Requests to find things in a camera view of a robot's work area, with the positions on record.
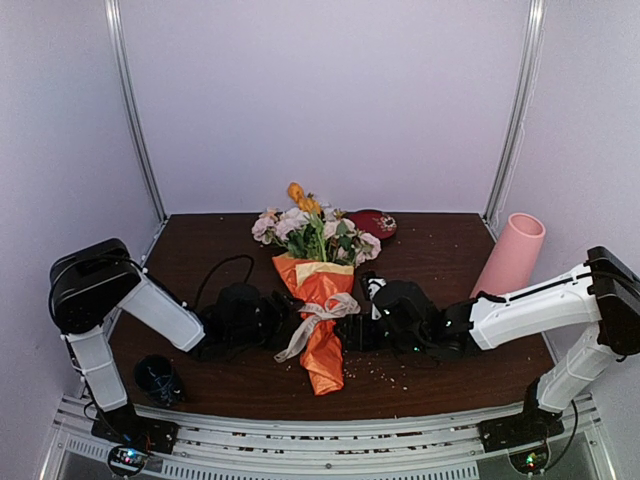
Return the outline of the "grey printed ribbon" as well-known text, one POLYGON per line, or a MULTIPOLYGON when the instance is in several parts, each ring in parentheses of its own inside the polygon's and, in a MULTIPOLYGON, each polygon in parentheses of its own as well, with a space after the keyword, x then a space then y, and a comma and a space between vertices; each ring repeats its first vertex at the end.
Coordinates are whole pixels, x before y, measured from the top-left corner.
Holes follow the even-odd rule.
POLYGON ((306 348, 319 323, 341 319, 360 311, 359 303, 349 293, 334 294, 323 305, 306 303, 299 309, 299 312, 308 313, 309 316, 294 331, 287 347, 274 356, 274 360, 277 363, 283 363, 299 355, 306 348))

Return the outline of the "orange flower bouquet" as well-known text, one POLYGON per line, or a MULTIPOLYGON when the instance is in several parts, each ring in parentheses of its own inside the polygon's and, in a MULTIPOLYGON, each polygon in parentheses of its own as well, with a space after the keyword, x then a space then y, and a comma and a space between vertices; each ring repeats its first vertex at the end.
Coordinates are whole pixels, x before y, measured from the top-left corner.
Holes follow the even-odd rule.
MULTIPOLYGON (((323 305, 337 293, 352 296, 355 270, 379 256, 380 239, 359 230, 344 212, 322 207, 295 182, 287 194, 294 206, 260 214, 251 229, 254 240, 284 250, 273 258, 273 265, 289 293, 304 305, 323 305)), ((338 320, 319 323, 306 348, 295 356, 316 396, 344 387, 342 343, 334 332, 338 320)))

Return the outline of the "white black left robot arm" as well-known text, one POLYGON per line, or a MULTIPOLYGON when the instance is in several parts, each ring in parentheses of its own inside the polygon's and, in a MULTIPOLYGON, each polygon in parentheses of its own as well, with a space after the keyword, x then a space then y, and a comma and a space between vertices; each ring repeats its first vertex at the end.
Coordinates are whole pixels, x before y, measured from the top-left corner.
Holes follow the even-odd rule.
POLYGON ((118 238, 56 260, 49 271, 49 315, 74 368, 86 382, 106 429, 123 444, 144 433, 104 332, 123 311, 198 361, 252 347, 277 348, 299 318, 301 300, 277 291, 261 295, 245 281, 223 288, 203 309, 180 301, 135 262, 118 238))

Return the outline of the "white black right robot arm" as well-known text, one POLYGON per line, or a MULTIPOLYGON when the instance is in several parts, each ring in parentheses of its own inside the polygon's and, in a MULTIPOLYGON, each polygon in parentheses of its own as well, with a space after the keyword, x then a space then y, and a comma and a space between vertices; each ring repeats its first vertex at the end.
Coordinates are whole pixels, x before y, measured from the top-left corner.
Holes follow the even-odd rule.
POLYGON ((362 278, 371 310, 350 314, 335 331, 350 351, 389 348, 436 361, 457 360, 522 337, 585 324, 552 370, 530 384, 512 430, 530 442, 557 421, 574 397, 613 362, 639 352, 639 277, 607 248, 546 282, 505 294, 481 291, 439 309, 410 281, 362 278))

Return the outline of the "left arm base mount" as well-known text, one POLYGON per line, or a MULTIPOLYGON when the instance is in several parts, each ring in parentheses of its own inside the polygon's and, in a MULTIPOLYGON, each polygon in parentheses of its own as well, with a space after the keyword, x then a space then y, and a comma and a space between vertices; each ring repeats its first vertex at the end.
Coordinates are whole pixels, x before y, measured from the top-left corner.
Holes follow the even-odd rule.
POLYGON ((140 416, 134 405, 105 411, 93 401, 96 418, 91 434, 114 443, 106 464, 118 478, 129 479, 142 472, 155 454, 170 454, 177 439, 179 426, 167 420, 140 416))

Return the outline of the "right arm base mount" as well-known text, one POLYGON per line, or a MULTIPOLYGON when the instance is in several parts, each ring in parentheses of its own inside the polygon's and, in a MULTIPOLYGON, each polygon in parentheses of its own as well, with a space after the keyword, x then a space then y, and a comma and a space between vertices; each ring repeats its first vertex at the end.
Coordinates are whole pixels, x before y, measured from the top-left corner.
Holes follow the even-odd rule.
POLYGON ((505 450, 511 467, 533 476, 551 463, 548 441, 564 432, 559 419, 527 419, 524 414, 482 421, 478 433, 486 453, 505 450))

